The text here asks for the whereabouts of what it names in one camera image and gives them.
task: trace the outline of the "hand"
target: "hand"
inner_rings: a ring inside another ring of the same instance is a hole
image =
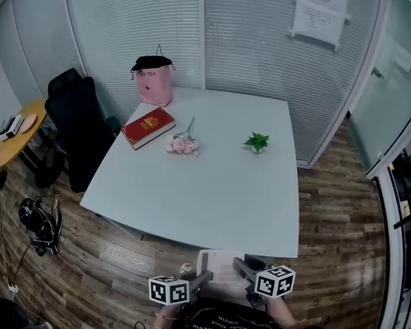
[[[294,317],[288,310],[285,301],[281,297],[271,299],[266,298],[268,304],[268,314],[274,319],[274,321],[283,328],[294,328],[297,325]]]
[[[156,329],[171,329],[173,322],[179,315],[182,305],[163,306],[153,323]]]

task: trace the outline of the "black t-shirt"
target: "black t-shirt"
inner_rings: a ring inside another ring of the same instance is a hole
[[[173,329],[280,329],[266,312],[209,298],[183,307]]]

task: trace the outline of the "glass door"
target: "glass door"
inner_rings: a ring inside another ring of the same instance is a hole
[[[411,119],[411,0],[391,0],[387,14],[375,68],[349,120],[365,171]]]

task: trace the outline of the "white table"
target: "white table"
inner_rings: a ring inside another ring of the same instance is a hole
[[[165,110],[176,126],[137,151],[120,134],[81,206],[150,234],[212,249],[297,257],[294,138],[284,101],[176,88]],[[142,103],[128,123],[156,106]],[[200,156],[168,154],[166,135],[191,135]],[[243,143],[269,135],[261,154]]]

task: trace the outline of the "green plant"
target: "green plant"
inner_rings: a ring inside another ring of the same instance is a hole
[[[269,135],[261,135],[253,132],[253,136],[249,136],[249,139],[244,143],[244,145],[253,146],[257,153],[264,147],[268,146]]]

